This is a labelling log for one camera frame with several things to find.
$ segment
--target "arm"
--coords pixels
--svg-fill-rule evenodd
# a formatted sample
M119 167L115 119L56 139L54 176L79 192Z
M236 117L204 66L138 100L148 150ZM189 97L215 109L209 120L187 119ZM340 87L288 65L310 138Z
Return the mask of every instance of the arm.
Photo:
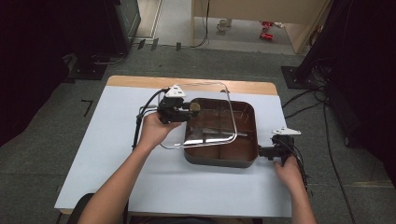
M179 123L162 124L157 113L145 117L141 137L134 151L120 168L92 196L78 224L115 223L131 195L134 183L152 149Z
M288 187L290 192L292 223L317 223L301 179L297 160L290 156L283 167L276 162L275 168L277 176Z

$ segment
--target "brown tray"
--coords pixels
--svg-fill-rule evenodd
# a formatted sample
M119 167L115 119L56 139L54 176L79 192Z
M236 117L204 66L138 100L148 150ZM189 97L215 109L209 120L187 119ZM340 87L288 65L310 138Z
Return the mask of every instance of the brown tray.
M232 119L229 118L231 112L222 111L222 113L218 113L219 105L228 104L227 101L204 98L195 100L199 101L203 108L209 110L201 111L197 118L187 122L186 136L191 128L221 128L222 132L226 132L227 129L233 131ZM258 157L259 147L253 106L245 102L233 101L231 101L231 105L237 130L236 139L223 145L186 147L184 156L187 161L201 165L248 168Z

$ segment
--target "white table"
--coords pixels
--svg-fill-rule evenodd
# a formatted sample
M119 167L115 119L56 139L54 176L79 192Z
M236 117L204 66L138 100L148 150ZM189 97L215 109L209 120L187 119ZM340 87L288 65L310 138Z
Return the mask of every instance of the white table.
M135 77L126 78L131 82ZM142 78L145 79L135 78L136 86ZM169 85L180 81L162 80L170 82ZM156 90L105 87L55 208L70 213L83 195L96 192L127 158L138 107ZM231 100L253 105L259 144L271 146L271 131L286 127L279 97L230 91ZM184 134L182 128L173 132ZM273 163L265 158L256 159L247 169L204 166L187 162L182 149L156 147L134 186L129 211L178 216L290 217L291 205L290 195L277 179Z

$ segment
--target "gray carpet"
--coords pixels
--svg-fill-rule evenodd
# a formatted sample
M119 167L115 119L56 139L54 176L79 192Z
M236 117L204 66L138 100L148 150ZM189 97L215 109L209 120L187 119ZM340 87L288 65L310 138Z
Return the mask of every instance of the gray carpet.
M78 146L89 125L106 80L112 75L188 77L266 81L276 84L282 102L302 91L289 90L281 65L299 65L303 56L210 49L133 47L121 62L110 65L103 80L61 84L29 127L0 148L0 223L56 223L53 208ZM87 117L88 103L93 100ZM289 115L316 102L312 94L288 105ZM326 108L334 162L344 182L357 223L394 223L396 191L382 163L363 148L347 148L337 119ZM323 106L287 119L303 134L295 138L309 175L310 199L319 223L350 223L346 202L332 169L326 143ZM363 187L360 182L370 185ZM290 223L265 218L264 223Z

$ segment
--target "cable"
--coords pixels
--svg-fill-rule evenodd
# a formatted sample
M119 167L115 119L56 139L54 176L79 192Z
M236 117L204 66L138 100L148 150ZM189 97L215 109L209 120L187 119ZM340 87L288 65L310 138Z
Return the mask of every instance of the cable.
M109 63L94 63L94 64L115 64L115 63L119 63L123 58L125 57L125 54L122 54L122 57L118 60L116 60L115 62L109 62Z
M314 46L314 38L315 40L318 38L318 35L320 35L320 26L315 29L315 31L309 36L309 46L312 47Z
M208 39L208 28L207 28L207 19L209 17L209 9L210 9L210 0L207 1L207 8L206 8L206 24L204 23L204 18L202 20L202 24L204 26L205 29L205 36L204 39L201 41L201 43L197 46L181 46L182 49L196 49L201 47L207 40L207 42L209 43L209 39ZM173 45L158 45L160 47L174 47Z
M300 169L300 174L301 174L301 178L303 179L303 183L304 183L304 187L305 190L308 191L308 182L306 181L306 174L305 174L305 169L302 163L302 159L295 153L295 151L293 151L286 143L284 143L283 141L279 140L279 139L275 139L272 138L272 140L274 140L275 142L278 142L279 144L281 144L283 147L287 148L289 150L289 152L296 158L297 160L297 165Z
M136 147L137 144L137 138L139 137L139 131L140 131L140 125L142 124L143 117L146 114L146 109L148 108L149 104L151 101L158 95L161 94L161 92L167 92L169 91L169 88L165 89L160 89L159 91L155 92L154 95L149 98L148 102L143 106L142 109L139 109L139 114L136 116L136 129L134 131L134 144L132 145L132 150Z
M301 154L301 151L300 151L300 149L298 149L297 147L295 147L295 146L293 146L294 147L294 149L296 149L297 150L297 152L298 152L298 154L300 155L300 158L301 158L301 164L302 165L304 165L304 159L303 159L303 155Z
M320 104L322 104L322 103L323 103L323 102L318 102L318 103L316 103L316 104L314 104L314 105L311 105L311 106L308 106L308 107L306 107L306 108L297 110L296 112L294 112L294 113L292 113L292 114L290 114L290 115L285 116L285 119L292 118L292 117L294 117L294 116L300 114L301 112L303 112L303 111L305 111L305 110L307 110L307 109L310 109L310 108L312 108L312 107L315 107L315 106L317 106L317 105L320 105Z
M62 218L62 212L60 212L58 218L56 218L56 224L59 224L61 222L61 218Z
M145 113L143 113L143 116L146 116L147 113L151 113L157 111L157 109L150 109L150 110L146 110Z
M318 66L318 65L315 65L313 68L312 68L312 72L313 72L313 78L314 78L314 80L318 83L318 84L320 84L320 86L325 86L326 84L327 84L327 75L328 74L325 74L324 73L324 70L323 70L323 67L322 66Z
M201 43L200 43L199 45L197 45L197 46L191 46L192 49L196 49L196 48L201 47L201 46L206 42L206 40L207 40L207 34L208 34L208 31L207 31L207 18L209 17L209 8L210 8L210 0L207 0L207 7L206 7L206 26L204 26L204 27L205 27L205 36L204 36L204 39L201 41Z
M346 25L344 27L343 40L341 42L341 48L340 48L339 54L342 52L342 50L344 48L344 45L345 45L345 40L346 40L346 35L347 35L347 27L348 27L349 15L350 15L350 9L352 9L352 5L353 5L354 1L355 0L351 0L350 1L349 8L348 8L347 13L346 13ZM328 57L328 58L316 59L316 60L313 61L313 64L316 64L316 63L318 63L320 61L325 61L325 60L337 58L337 57L338 57L338 55L336 57Z
M73 54L72 53L66 54L62 57L62 59L64 60L64 63L66 64L66 66L68 66L73 59Z
M316 88L314 88L314 89L312 89L312 90L304 91L304 92L302 92L302 93L299 93L299 94L297 94L297 95L291 97L291 99L289 99L285 104L282 105L282 108L286 107L286 105L288 105L288 104L291 103L292 101L294 101L294 100L296 100L296 99L302 97L303 95L305 95L305 94L307 94L307 93L309 93L309 92L311 92L311 91L318 91L320 88L323 88L323 86L316 87Z
M319 99L318 98L318 96L317 96L317 91L314 91L314 96L315 96L315 99L317 99L317 101L319 101L319 102L322 102L322 103L327 103L327 99Z
M330 135L329 135L329 125L327 123L327 116L326 116L326 104L323 104L323 116L324 116L324 123L326 126L326 138L327 138L327 148L329 149L329 156L332 162L332 168L334 169L335 175L337 176L338 183L340 184L341 191L343 192L344 199L346 201L347 210L349 212L350 218L352 219L352 223L356 224L355 217L353 216L352 209L349 204L349 199L347 198L346 191L344 190L343 182L338 174L337 168L334 164L334 159L332 158L332 149L330 147Z

